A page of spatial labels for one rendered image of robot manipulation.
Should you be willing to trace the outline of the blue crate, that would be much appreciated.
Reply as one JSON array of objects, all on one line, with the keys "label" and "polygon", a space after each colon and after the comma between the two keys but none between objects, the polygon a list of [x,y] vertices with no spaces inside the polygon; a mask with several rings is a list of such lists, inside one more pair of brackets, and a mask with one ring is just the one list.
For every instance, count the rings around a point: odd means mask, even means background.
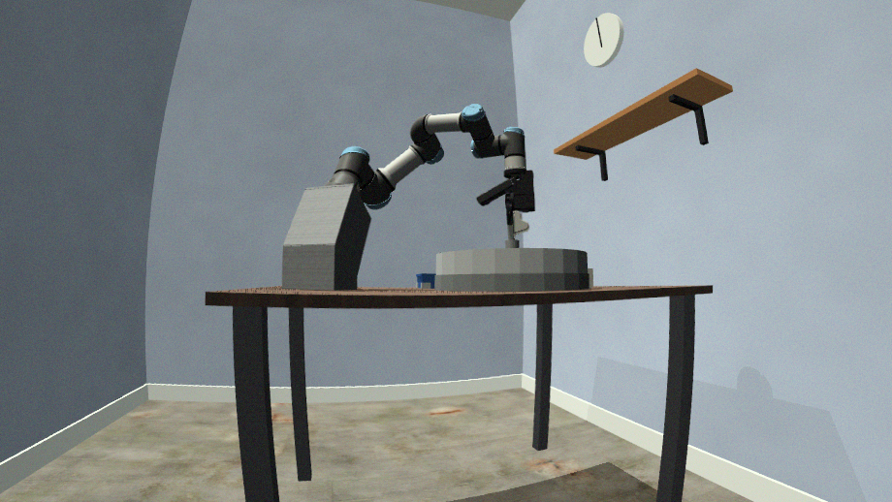
[{"label": "blue crate", "polygon": [[434,289],[434,276],[435,275],[436,275],[436,273],[416,274],[416,276],[417,276],[416,288]]}]

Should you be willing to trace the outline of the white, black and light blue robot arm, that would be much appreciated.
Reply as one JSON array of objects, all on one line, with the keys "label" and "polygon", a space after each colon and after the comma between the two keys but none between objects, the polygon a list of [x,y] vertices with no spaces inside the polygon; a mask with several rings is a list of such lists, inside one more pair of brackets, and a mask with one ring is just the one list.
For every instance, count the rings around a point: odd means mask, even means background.
[{"label": "white, black and light blue robot arm", "polygon": [[[391,200],[391,193],[398,182],[420,165],[438,163],[443,158],[444,150],[435,133],[458,131],[470,133],[473,138],[471,151],[475,158],[504,155],[505,170],[526,170],[523,129],[509,127],[503,135],[494,136],[482,106],[473,104],[465,107],[460,114],[426,114],[417,118],[410,129],[414,143],[384,169],[374,171],[368,164],[369,154],[364,149],[357,146],[346,148],[339,157],[333,178],[327,182],[331,184],[324,186],[354,183],[368,208],[382,208]],[[481,206],[487,205],[512,186],[511,180],[507,179],[476,199]]]}]

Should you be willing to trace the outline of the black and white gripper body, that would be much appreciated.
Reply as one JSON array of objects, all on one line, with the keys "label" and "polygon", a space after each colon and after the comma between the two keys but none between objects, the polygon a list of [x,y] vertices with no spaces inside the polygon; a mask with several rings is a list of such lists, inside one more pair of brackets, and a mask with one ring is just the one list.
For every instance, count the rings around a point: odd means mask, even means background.
[{"label": "black and white gripper body", "polygon": [[510,197],[510,204],[512,204],[513,206],[513,211],[515,210],[515,208],[519,208],[516,210],[521,212],[535,211],[533,171],[527,171],[525,169],[508,169],[504,171],[504,177],[510,178],[512,182],[514,182],[511,188],[505,190],[505,206],[507,197]]}]

